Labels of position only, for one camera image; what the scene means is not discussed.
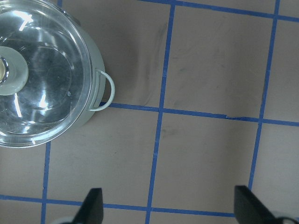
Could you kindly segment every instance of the lid knob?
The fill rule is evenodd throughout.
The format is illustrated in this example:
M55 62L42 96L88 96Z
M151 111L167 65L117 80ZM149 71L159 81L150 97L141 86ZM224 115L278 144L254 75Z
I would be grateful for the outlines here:
M9 47L0 47L0 96L19 92L28 79L28 66L23 56Z

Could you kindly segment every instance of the pot handle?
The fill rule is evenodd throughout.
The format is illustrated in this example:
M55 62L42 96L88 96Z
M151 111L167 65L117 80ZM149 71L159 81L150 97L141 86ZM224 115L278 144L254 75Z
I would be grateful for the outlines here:
M99 78L101 75L103 75L109 81L110 86L111 86L111 94L110 94L109 100L103 106L99 106L98 108L89 109L90 111L102 111L102 110L106 109L107 107L110 106L110 104L112 103L112 100L115 96L115 85L114 85L112 78L107 73L105 73L99 69L96 69L96 71L97 71L96 73L99 75Z

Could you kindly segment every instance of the cooking pot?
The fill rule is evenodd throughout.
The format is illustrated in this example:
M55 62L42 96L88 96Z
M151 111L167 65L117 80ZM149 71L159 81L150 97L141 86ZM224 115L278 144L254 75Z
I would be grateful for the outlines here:
M0 24L0 146L43 144L111 104L100 51L66 11L0 0ZM106 79L111 95L99 106Z

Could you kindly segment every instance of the transparent lid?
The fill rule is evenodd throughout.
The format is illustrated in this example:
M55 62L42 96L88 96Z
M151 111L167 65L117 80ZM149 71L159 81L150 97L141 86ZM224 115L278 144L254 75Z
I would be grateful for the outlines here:
M87 47L72 21L43 0L0 1L0 24L0 146L45 143L86 106Z

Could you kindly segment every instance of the grid square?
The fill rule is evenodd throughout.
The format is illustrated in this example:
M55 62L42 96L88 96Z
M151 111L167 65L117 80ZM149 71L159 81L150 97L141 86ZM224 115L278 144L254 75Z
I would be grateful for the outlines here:
M146 206L157 112L107 108L51 144L48 198Z
M278 21L264 118L299 121L298 38L299 23Z
M46 224L51 224L61 217L74 217L78 210L79 206L48 204ZM144 211L104 208L103 224L143 224L144 220Z
M257 124L165 114L153 207L233 212L247 185Z
M238 224L235 218L153 212L150 224Z
M41 221L42 204L0 200L0 223L37 224Z
M177 7L165 107L258 117L272 20Z
M0 147L0 194L41 198L46 145Z
M280 0L279 14L299 17L298 0Z
M186 0L200 4L237 8L261 13L274 13L275 0Z
M136 0L64 0L63 6L100 48L115 82L114 102L158 107L170 6Z
M299 127L263 124L253 192L271 211L299 217Z

